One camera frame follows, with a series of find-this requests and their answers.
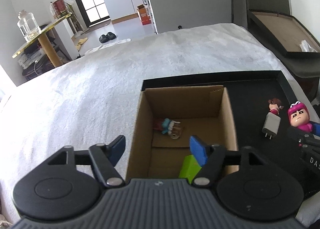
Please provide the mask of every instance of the bed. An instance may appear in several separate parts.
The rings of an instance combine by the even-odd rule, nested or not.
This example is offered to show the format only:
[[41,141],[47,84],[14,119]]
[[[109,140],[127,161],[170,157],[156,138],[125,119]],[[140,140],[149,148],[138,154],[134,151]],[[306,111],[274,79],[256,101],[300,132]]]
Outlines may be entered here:
[[[81,150],[125,135],[127,149],[116,166],[125,176],[144,79],[250,70],[282,70],[297,98],[308,106],[311,120],[319,122],[282,63],[234,24],[183,29],[117,44],[17,87],[0,103],[2,213],[9,221],[18,221],[11,201],[13,186],[64,145]],[[305,219],[304,210],[300,215]],[[311,220],[305,219],[305,225]]]

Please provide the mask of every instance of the orange box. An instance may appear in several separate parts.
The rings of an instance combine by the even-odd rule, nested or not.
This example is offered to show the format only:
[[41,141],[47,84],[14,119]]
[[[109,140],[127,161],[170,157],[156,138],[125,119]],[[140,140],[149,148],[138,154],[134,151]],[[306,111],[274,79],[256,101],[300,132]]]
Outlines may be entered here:
[[143,5],[138,6],[137,13],[143,25],[151,24],[151,19]]

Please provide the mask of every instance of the glass jar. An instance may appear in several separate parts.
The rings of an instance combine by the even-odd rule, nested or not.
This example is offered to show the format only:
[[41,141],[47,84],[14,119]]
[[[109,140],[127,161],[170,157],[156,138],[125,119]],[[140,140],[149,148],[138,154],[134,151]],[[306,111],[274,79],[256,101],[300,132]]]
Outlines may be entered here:
[[34,37],[41,33],[41,29],[32,13],[22,10],[19,13],[18,18],[19,22],[17,25],[27,42],[30,42]]

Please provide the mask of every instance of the white floor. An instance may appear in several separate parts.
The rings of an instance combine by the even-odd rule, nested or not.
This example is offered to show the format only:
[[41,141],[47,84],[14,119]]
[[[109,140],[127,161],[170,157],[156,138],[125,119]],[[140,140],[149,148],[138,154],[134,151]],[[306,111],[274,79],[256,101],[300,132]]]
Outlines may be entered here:
[[117,38],[105,44],[109,44],[127,38],[131,38],[132,40],[134,40],[137,38],[142,38],[144,36],[150,36],[155,34],[153,32],[152,25],[142,25],[139,18],[130,19],[114,25],[110,23],[108,26],[99,28],[90,33],[84,33],[76,39],[75,44],[78,42],[79,39],[83,39],[85,37],[88,38],[88,40],[81,46],[81,49],[79,51],[80,55],[82,56],[86,51],[100,46],[101,43],[99,42],[99,37],[103,34],[107,34],[108,32],[114,33],[117,36]]

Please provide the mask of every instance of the black slippers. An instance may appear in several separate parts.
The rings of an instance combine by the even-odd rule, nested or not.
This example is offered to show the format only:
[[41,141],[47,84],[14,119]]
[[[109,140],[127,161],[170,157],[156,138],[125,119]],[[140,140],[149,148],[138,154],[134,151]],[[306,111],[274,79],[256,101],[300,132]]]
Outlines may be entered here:
[[116,38],[117,38],[117,36],[114,33],[108,32],[106,35],[100,36],[99,41],[100,41],[100,43],[103,44],[103,43],[108,42],[109,40],[113,40]]

